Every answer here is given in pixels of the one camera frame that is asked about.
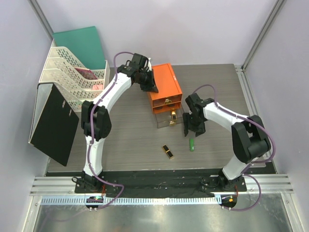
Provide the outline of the orange drawer cabinet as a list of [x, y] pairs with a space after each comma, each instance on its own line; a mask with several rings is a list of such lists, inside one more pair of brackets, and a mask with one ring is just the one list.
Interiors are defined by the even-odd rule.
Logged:
[[154, 114], [153, 100], [176, 95], [182, 97], [183, 93], [170, 63], [155, 65], [152, 70], [154, 71], [155, 83], [159, 92], [147, 92], [147, 95]]

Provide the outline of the gold black lipstick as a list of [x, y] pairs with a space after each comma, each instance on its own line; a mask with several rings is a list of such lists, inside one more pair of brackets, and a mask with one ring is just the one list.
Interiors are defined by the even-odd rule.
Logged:
[[177, 114], [176, 114], [176, 110], [175, 109], [171, 109], [171, 119], [172, 119], [172, 121], [176, 121], [177, 120]]
[[163, 145], [162, 148], [169, 159], [172, 159], [174, 157], [167, 145]]

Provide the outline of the clear drawer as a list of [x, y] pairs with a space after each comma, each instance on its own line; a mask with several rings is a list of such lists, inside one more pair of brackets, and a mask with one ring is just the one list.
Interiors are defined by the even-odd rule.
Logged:
[[153, 107], [159, 107], [159, 106], [166, 105], [166, 104], [180, 102], [181, 99], [182, 99], [181, 95], [156, 99], [156, 100], [153, 100]]
[[[172, 121], [171, 119], [171, 109], [176, 110], [177, 120]], [[163, 106], [154, 108], [154, 116], [157, 123], [157, 128], [171, 127], [177, 124], [183, 123], [183, 107], [180, 102], [166, 104]]]

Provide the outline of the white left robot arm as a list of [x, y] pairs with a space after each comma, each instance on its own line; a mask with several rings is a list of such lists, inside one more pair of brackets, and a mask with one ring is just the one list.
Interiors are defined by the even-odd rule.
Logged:
[[119, 98], [133, 84], [142, 91], [157, 93], [154, 71], [150, 59], [138, 53], [120, 52], [113, 58], [114, 77], [93, 100], [82, 104], [81, 127], [86, 139], [86, 161], [83, 169], [86, 187], [93, 193], [102, 189], [102, 152], [110, 134], [110, 111]]

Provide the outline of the green lipstick tube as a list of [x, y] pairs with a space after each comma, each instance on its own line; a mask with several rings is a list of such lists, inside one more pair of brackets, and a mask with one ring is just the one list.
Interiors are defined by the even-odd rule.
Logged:
[[189, 139], [190, 151], [193, 152], [195, 150], [195, 141], [193, 138]]

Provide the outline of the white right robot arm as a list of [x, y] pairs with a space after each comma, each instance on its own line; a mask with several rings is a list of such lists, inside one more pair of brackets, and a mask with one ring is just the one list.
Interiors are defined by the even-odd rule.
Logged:
[[231, 133], [234, 156], [218, 173], [220, 189], [231, 190], [249, 164], [271, 149], [261, 118], [229, 111], [212, 98], [201, 99], [197, 93], [189, 95], [185, 102], [190, 110], [183, 113], [185, 136], [190, 131], [196, 137], [204, 134], [206, 121], [213, 121]]

